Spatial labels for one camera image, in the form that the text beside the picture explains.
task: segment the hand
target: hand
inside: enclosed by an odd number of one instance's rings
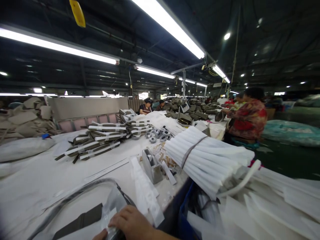
[[[103,229],[101,233],[96,235],[92,240],[104,240],[108,235],[108,232],[106,229]]]
[[[221,109],[221,112],[228,114],[229,110],[228,110],[228,109],[223,108],[223,109]]]
[[[116,213],[108,227],[116,227],[123,231],[127,240],[150,240],[155,232],[148,220],[131,205]]]

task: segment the factory floor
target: factory floor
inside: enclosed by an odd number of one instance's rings
[[[276,112],[274,119],[320,127],[320,108],[294,107],[287,112]],[[320,181],[320,148],[287,145],[267,139],[261,147],[265,147],[262,148],[264,151],[256,151],[256,159],[265,167],[288,177]]]

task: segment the red floral shirt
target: red floral shirt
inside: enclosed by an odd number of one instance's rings
[[[267,111],[259,100],[246,103],[237,111],[230,111],[228,118],[234,118],[234,124],[229,133],[249,140],[260,138],[267,123]]]

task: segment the ceiling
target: ceiling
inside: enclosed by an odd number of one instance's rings
[[[15,24],[166,72],[199,60],[131,0],[79,0],[86,28],[76,25],[69,1],[21,0],[6,3],[1,23]],[[320,87],[320,2],[298,0],[165,0],[219,67],[232,88],[283,87],[306,81]],[[239,34],[237,41],[238,16]],[[224,35],[230,32],[228,40]],[[235,48],[236,63],[233,74]],[[120,61],[118,66],[0,38],[0,90],[46,86],[61,90],[179,93],[172,79],[143,73]],[[208,85],[219,76],[187,70],[187,78]],[[190,84],[187,90],[196,91]]]

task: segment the fabric strap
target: fabric strap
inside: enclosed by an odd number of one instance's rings
[[[196,144],[194,144],[191,148],[189,148],[189,150],[184,154],[183,158],[182,158],[182,164],[181,164],[181,168],[183,169],[184,164],[187,161],[187,158],[189,157],[189,154],[191,153],[191,151],[205,138],[207,138],[209,136],[205,136],[203,138],[201,138]]]

